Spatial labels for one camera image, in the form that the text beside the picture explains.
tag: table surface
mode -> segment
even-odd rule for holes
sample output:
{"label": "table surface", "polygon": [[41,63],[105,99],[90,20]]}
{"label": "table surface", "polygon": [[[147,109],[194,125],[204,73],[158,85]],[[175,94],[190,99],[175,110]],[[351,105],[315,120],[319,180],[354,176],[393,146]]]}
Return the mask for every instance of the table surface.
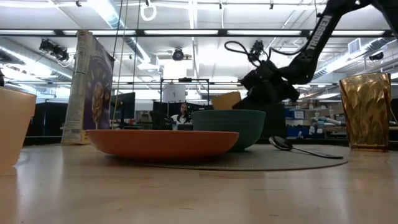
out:
{"label": "table surface", "polygon": [[398,152],[286,172],[120,165],[91,146],[38,146],[0,175],[2,224],[397,223]]}

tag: orange bowl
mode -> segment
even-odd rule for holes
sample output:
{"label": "orange bowl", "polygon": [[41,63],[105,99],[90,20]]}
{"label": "orange bowl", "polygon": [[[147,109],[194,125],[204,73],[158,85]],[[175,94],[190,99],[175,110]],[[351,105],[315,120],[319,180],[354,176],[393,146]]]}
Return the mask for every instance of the orange bowl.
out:
{"label": "orange bowl", "polygon": [[87,130],[101,152],[144,162],[186,161],[217,156],[232,148],[239,133],[218,131]]}

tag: gray placemat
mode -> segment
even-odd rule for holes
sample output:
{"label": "gray placemat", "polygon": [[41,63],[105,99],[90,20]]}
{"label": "gray placemat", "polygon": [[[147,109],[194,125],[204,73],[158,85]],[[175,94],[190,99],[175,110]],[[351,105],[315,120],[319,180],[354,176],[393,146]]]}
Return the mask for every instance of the gray placemat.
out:
{"label": "gray placemat", "polygon": [[298,151],[281,151],[271,145],[255,145],[246,149],[246,152],[226,153],[220,157],[212,157],[204,161],[173,162],[167,164],[136,162],[114,155],[107,155],[108,159],[119,162],[168,167],[178,169],[199,170],[239,170],[239,171],[270,171],[270,170],[298,170],[315,169],[342,165],[348,162],[350,149],[342,146],[299,145],[296,146],[314,152],[323,152],[344,159],[325,159]]}

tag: ceiling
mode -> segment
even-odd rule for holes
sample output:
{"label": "ceiling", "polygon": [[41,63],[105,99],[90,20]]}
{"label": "ceiling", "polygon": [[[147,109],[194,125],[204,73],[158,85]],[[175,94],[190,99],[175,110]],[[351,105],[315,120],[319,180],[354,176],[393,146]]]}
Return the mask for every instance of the ceiling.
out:
{"label": "ceiling", "polygon": [[[95,4],[101,4],[108,0],[97,0]],[[260,0],[152,0],[151,5],[156,6],[157,14],[151,21],[145,21],[140,15],[139,5],[145,7],[145,1],[109,0],[116,12],[121,10],[121,18],[128,29],[313,29],[316,24],[316,13],[322,12],[326,1],[317,0],[315,7],[312,0],[273,0],[274,7],[270,9],[270,1]],[[82,7],[77,7],[75,1],[68,0],[0,0],[0,29],[110,29],[107,22],[92,5],[91,1],[80,1]],[[145,15],[150,16],[152,9],[146,9]],[[337,29],[346,30],[388,30],[390,29],[382,14],[372,6],[348,13],[344,15]],[[12,41],[30,52],[42,55],[39,45],[43,37],[0,37],[0,47],[2,42]],[[68,49],[73,54],[76,49],[76,38],[71,37],[46,37],[54,43]],[[318,70],[321,70],[331,61],[342,57],[348,51],[348,44],[356,39],[350,38],[331,38],[318,61]],[[193,55],[195,49],[195,59],[197,65],[198,78],[210,78],[218,82],[231,82],[242,78],[253,66],[248,62],[243,54],[228,52],[223,45],[228,40],[237,40],[247,49],[250,49],[256,40],[262,40],[264,45],[271,46],[282,51],[294,52],[306,43],[304,37],[196,37],[194,41],[191,37],[138,37],[137,42],[143,51],[148,55],[156,55],[159,63],[164,65],[170,61],[170,53],[175,48],[181,48],[184,54]],[[363,42],[371,42],[373,39],[363,39]],[[137,67],[140,63],[137,60],[129,59],[134,55],[134,51],[123,42],[122,38],[99,37],[98,41],[110,53],[115,53],[116,63],[114,65],[114,77],[122,76],[126,82],[135,74],[135,82],[149,82],[158,80],[160,73],[153,70],[141,70]],[[384,52],[384,59],[370,61],[367,56],[359,56],[352,59],[349,63],[345,62],[341,66],[334,66],[328,72],[313,83],[336,83],[340,78],[347,75],[354,75],[363,71],[373,69],[380,70],[388,67],[395,71],[396,43],[384,45],[377,49],[377,52]],[[50,55],[43,58],[51,60],[57,64]],[[63,62],[69,75],[72,76],[72,58],[68,62]],[[272,61],[278,66],[283,67],[290,63],[293,57],[272,54]],[[41,63],[45,59],[40,59],[36,63]],[[187,76],[195,77],[193,63],[187,70]],[[21,77],[13,76],[12,80],[27,80],[27,75]],[[51,85],[36,84],[32,87],[46,87]],[[131,85],[121,85],[121,88],[129,89]],[[135,85],[137,89],[154,90],[156,85]],[[237,89],[236,85],[212,86],[212,89]],[[322,92],[325,89],[334,87],[298,86],[303,93]]]}

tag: wooden table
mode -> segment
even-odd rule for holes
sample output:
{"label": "wooden table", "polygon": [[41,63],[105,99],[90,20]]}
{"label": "wooden table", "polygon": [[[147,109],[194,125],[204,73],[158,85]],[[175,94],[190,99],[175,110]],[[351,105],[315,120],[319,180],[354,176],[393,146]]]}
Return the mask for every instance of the wooden table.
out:
{"label": "wooden table", "polygon": [[339,167],[215,172],[128,167],[91,146],[27,147],[0,176],[1,224],[397,223],[398,153]]}

